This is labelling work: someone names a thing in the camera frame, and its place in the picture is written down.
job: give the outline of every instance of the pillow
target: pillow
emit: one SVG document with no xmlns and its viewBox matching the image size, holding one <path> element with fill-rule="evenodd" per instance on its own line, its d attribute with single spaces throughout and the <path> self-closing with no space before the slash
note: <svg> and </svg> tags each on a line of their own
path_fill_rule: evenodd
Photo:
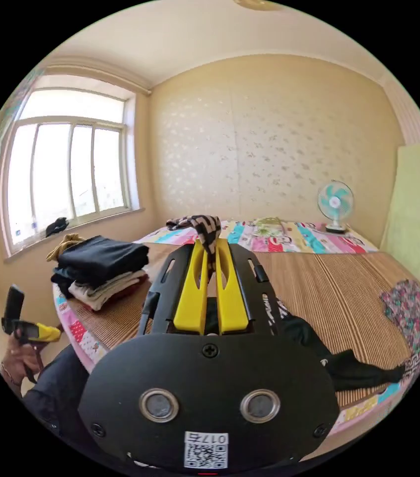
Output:
<svg viewBox="0 0 420 477">
<path fill-rule="evenodd" d="M 285 237 L 286 233 L 279 217 L 263 217 L 254 220 L 254 237 Z"/>
</svg>

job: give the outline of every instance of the person's hand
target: person's hand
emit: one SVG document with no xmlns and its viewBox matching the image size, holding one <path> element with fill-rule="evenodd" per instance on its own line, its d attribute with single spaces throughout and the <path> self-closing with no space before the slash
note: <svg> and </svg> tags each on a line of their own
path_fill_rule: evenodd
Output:
<svg viewBox="0 0 420 477">
<path fill-rule="evenodd" d="M 21 336 L 21 330 L 16 332 L 18 337 Z M 31 369 L 33 374 L 40 371 L 40 365 L 36 354 L 36 349 L 30 344 L 20 346 L 19 341 L 14 337 L 13 333 L 8 338 L 5 356 L 3 357 L 2 367 L 5 372 L 10 374 L 14 384 L 21 385 L 23 378 L 26 377 L 25 365 Z"/>
</svg>

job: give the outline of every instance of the checkered cloth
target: checkered cloth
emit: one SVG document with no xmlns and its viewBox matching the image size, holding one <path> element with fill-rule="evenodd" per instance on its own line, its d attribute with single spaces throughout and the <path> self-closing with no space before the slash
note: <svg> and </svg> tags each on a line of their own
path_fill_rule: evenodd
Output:
<svg viewBox="0 0 420 477">
<path fill-rule="evenodd" d="M 216 239 L 220 236 L 221 224 L 218 217 L 210 215 L 192 215 L 178 220 L 168 220 L 166 226 L 169 230 L 186 229 L 193 227 L 204 249 L 209 254 L 209 279 L 216 270 Z"/>
</svg>

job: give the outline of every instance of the ceiling light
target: ceiling light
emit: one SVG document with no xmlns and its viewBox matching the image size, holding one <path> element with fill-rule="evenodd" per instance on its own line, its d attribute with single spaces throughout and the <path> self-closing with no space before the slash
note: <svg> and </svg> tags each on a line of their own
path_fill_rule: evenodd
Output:
<svg viewBox="0 0 420 477">
<path fill-rule="evenodd" d="M 274 3 L 273 1 L 267 0 L 233 0 L 237 5 L 240 5 L 244 8 L 249 8 L 250 10 L 257 11 L 277 11 L 283 10 L 284 5 L 279 3 Z"/>
</svg>

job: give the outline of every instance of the curtain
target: curtain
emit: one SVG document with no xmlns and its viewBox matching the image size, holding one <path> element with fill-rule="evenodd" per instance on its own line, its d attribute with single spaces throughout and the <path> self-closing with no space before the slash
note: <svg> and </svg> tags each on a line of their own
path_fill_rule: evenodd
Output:
<svg viewBox="0 0 420 477">
<path fill-rule="evenodd" d="M 41 66 L 36 66 L 32 69 L 20 82 L 5 103 L 3 119 L 0 123 L 0 159 L 2 156 L 2 146 L 7 132 L 20 112 L 23 101 L 30 92 L 34 82 L 43 75 L 44 71 L 45 69 Z"/>
</svg>

